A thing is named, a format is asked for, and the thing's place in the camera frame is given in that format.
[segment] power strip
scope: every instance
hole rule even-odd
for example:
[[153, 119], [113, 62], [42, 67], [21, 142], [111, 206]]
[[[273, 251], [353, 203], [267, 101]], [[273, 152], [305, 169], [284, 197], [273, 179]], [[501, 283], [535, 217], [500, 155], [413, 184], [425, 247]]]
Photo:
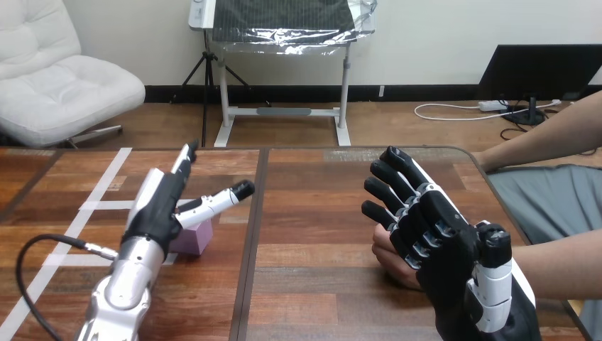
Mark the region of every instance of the power strip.
[[478, 103], [478, 108], [479, 110], [481, 110], [482, 112], [494, 112], [497, 110], [504, 110], [508, 108], [508, 102], [507, 101], [485, 101], [485, 102], [479, 102]]

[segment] robotic hand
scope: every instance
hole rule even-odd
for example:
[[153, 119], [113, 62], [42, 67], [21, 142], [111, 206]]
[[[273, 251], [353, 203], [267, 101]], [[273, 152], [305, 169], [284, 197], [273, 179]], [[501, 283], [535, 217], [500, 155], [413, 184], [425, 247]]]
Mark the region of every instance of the robotic hand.
[[364, 187], [387, 209], [365, 201], [362, 213], [390, 232], [401, 258], [417, 271], [444, 341], [541, 340], [535, 296], [502, 227], [487, 221], [471, 226], [428, 174], [395, 147], [370, 171], [378, 179], [366, 179]]
[[129, 212], [119, 253], [96, 249], [95, 253], [114, 262], [109, 275], [92, 292], [86, 322], [76, 340], [137, 341], [138, 329], [151, 304], [151, 290], [171, 241], [182, 228], [211, 219], [253, 194], [253, 183], [245, 180], [176, 207], [197, 147], [198, 141], [184, 146], [171, 173], [150, 170]]

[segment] monitor stand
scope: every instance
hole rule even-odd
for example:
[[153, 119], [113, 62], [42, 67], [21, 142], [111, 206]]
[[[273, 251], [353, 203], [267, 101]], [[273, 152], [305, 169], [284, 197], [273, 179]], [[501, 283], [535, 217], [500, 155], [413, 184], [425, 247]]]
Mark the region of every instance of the monitor stand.
[[523, 124], [526, 126], [537, 126], [545, 120], [545, 114], [541, 110], [537, 110], [537, 100], [535, 97], [529, 98], [529, 106], [525, 107], [517, 105], [513, 108], [515, 111], [528, 109], [526, 112], [519, 112], [518, 114], [509, 114], [502, 116], [504, 119], [516, 124]]

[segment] forearm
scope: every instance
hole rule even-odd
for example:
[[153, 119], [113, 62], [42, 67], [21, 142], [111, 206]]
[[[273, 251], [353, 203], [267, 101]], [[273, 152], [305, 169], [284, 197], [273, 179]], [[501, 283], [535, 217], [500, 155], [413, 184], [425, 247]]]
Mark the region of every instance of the forearm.
[[602, 146], [602, 91], [567, 107], [528, 134], [482, 153], [482, 166], [493, 170], [574, 155]]
[[538, 298], [602, 299], [602, 230], [513, 248]]

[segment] white cable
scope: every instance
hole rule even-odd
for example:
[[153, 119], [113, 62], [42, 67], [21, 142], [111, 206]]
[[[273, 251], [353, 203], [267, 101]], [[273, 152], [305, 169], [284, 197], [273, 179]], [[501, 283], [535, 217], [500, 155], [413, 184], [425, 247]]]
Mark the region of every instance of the white cable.
[[[559, 99], [554, 99], [554, 100], [552, 100], [552, 103], [546, 104], [546, 105], [540, 105], [536, 108], [540, 109], [540, 108], [553, 107], [554, 105], [558, 105], [561, 103], [562, 102]], [[504, 112], [502, 114], [489, 115], [489, 116], [483, 116], [483, 117], [473, 117], [470, 119], [444, 119], [442, 117], [426, 117], [426, 116], [422, 116], [421, 114], [418, 114], [418, 109], [420, 109], [422, 107], [451, 107], [451, 108], [459, 108], [459, 109], [478, 109], [478, 107], [460, 107], [457, 105], [450, 105], [450, 104], [429, 103], [429, 104], [419, 105], [418, 107], [416, 107], [414, 109], [414, 114], [416, 114], [416, 116], [421, 117], [423, 119], [430, 119], [432, 121], [478, 121], [481, 119], [492, 119], [494, 117], [501, 117], [501, 116], [510, 115], [510, 114], [517, 114], [519, 112], [526, 112], [527, 110], [529, 110], [527, 108], [527, 109], [518, 110], [516, 112]]]

